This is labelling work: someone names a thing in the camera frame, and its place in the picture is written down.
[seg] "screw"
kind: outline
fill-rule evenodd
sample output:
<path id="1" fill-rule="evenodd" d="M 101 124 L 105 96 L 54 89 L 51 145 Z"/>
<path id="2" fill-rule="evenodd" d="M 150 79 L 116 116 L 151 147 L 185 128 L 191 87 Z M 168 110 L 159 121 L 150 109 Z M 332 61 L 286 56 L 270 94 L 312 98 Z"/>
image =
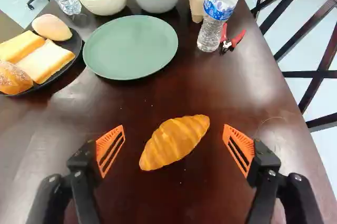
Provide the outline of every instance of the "screw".
<path id="1" fill-rule="evenodd" d="M 275 171 L 273 171 L 273 170 L 269 170 L 268 173 L 269 173 L 269 175 L 271 175 L 271 176 L 273 176 L 273 177 L 276 176 L 276 173 L 275 173 Z"/>
<path id="2" fill-rule="evenodd" d="M 294 175 L 294 178 L 295 178 L 297 181 L 302 181 L 301 176 L 298 175 L 298 174 L 295 174 L 295 175 Z"/>

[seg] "red pliers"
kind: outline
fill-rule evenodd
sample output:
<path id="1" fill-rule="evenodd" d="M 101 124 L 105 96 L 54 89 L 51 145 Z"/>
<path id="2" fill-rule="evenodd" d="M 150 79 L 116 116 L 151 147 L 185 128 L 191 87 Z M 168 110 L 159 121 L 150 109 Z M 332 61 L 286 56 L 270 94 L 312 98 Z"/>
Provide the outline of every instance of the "red pliers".
<path id="1" fill-rule="evenodd" d="M 223 24 L 221 40 L 220 40 L 221 54 L 226 53 L 226 51 L 230 49 L 230 47 L 235 48 L 236 45 L 242 40 L 245 33 L 246 33 L 246 30 L 243 29 L 237 37 L 230 40 L 229 38 L 227 38 L 227 22 L 225 22 Z"/>

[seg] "water bottle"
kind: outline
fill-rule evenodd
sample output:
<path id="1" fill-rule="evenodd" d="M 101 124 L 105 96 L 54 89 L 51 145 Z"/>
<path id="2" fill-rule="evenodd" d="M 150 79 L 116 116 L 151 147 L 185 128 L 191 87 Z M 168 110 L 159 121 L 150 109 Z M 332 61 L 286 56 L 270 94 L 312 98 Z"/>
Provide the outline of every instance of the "water bottle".
<path id="1" fill-rule="evenodd" d="M 205 52 L 215 51 L 220 44 L 223 24 L 232 15 L 238 0 L 205 0 L 204 22 L 201 26 L 198 48 Z"/>
<path id="2" fill-rule="evenodd" d="M 79 0 L 55 0 L 63 12 L 69 16 L 81 13 L 82 5 Z"/>

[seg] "bread roll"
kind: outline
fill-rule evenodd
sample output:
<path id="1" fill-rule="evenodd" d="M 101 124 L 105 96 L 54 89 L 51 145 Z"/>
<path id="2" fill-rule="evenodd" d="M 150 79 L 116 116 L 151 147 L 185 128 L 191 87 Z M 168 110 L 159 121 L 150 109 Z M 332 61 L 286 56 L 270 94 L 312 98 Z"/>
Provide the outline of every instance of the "bread roll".
<path id="1" fill-rule="evenodd" d="M 69 27 L 52 14 L 44 14 L 34 19 L 32 28 L 42 37 L 54 41 L 66 41 L 73 36 Z"/>
<path id="2" fill-rule="evenodd" d="M 44 38 L 26 31 L 0 44 L 0 60 L 17 63 L 44 44 Z"/>
<path id="3" fill-rule="evenodd" d="M 184 116 L 163 122 L 145 145 L 139 166 L 155 170 L 188 155 L 210 126 L 205 115 Z"/>
<path id="4" fill-rule="evenodd" d="M 15 95 L 30 89 L 33 80 L 15 64 L 0 61 L 0 91 Z"/>
<path id="5" fill-rule="evenodd" d="M 16 65 L 25 71 L 38 84 L 44 83 L 49 77 L 75 58 L 75 55 L 51 40 L 23 58 Z"/>

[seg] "toy croissant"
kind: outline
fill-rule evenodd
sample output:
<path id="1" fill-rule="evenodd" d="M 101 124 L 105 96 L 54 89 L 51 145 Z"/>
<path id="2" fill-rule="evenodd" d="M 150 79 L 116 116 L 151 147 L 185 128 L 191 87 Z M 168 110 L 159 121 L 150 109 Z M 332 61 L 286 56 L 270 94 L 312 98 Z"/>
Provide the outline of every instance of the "toy croissant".
<path id="1" fill-rule="evenodd" d="M 145 145 L 139 166 L 150 171 L 169 165 L 188 155 L 210 127 L 205 115 L 166 120 Z"/>

